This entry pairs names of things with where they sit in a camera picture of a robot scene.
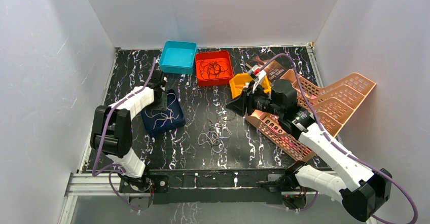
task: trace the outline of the orange bin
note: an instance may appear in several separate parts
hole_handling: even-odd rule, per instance
[[[230,54],[227,51],[196,54],[196,72],[200,87],[227,85],[233,78]]]
[[[242,93],[245,84],[251,82],[252,80],[253,79],[251,78],[251,76],[247,73],[238,73],[237,75],[235,75],[229,81],[232,98],[236,98],[237,96],[239,96]],[[272,91],[267,76],[264,77],[261,86],[263,86],[265,93],[270,93]]]

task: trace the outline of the copper mesh tray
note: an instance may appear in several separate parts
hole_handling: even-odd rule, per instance
[[[309,109],[303,99],[293,70],[288,70],[281,79],[292,82],[297,90],[298,103]],[[318,87],[299,76],[308,100],[317,111],[321,123],[332,135],[336,136],[355,110],[364,101],[376,83],[359,73],[352,73],[345,78],[327,86]],[[255,110],[246,120],[272,140],[296,161],[307,162],[315,156],[310,148],[285,133],[277,123],[278,117]]]

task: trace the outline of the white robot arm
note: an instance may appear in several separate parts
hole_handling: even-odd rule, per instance
[[[131,120],[148,105],[161,102],[166,82],[167,78],[163,72],[156,71],[145,88],[143,86],[134,87],[125,96],[127,100],[114,110],[106,131],[102,152],[114,163],[120,164],[125,170],[122,178],[125,178],[128,183],[134,183],[134,186],[139,189],[146,188],[144,181],[141,179],[144,174],[145,164],[131,148]],[[98,149],[100,144],[106,117],[117,103],[115,102],[109,106],[101,105],[95,110],[90,140],[90,145],[95,150]]]
[[[295,182],[297,186],[324,193],[341,202],[354,218],[366,221],[389,199],[391,182],[349,158],[348,154],[351,153],[327,134],[329,141],[325,131],[321,131],[316,123],[313,114],[297,104],[297,91],[290,81],[274,81],[269,96],[259,85],[261,74],[265,75],[265,72],[254,67],[248,73],[254,80],[226,107],[241,116],[250,115],[256,109],[279,116],[278,123],[286,133],[311,148],[338,174],[332,176],[311,166],[302,166],[284,176],[283,180],[286,177],[290,178],[285,183]],[[347,154],[340,152],[332,144]],[[385,169],[381,171],[391,177]]]

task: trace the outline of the blue bin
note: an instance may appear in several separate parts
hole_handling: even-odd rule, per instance
[[[173,111],[173,117],[176,119],[164,119],[166,117],[161,115],[161,113],[170,116],[169,110],[142,110],[140,112],[145,130],[151,137],[185,125],[184,112],[182,111],[181,104],[177,99],[175,91],[172,89],[167,92],[167,106]]]
[[[168,41],[160,58],[160,69],[165,73],[192,74],[197,44]]]

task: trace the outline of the white enclosure panel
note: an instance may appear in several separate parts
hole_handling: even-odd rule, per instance
[[[338,0],[316,41],[325,84],[359,72],[377,83],[341,131],[345,146],[389,170],[430,223],[430,0]],[[393,189],[377,215],[406,223],[412,209]]]
[[[1,223],[57,223],[115,49],[88,0],[0,0]]]
[[[115,47],[315,41],[336,0],[89,0]]]

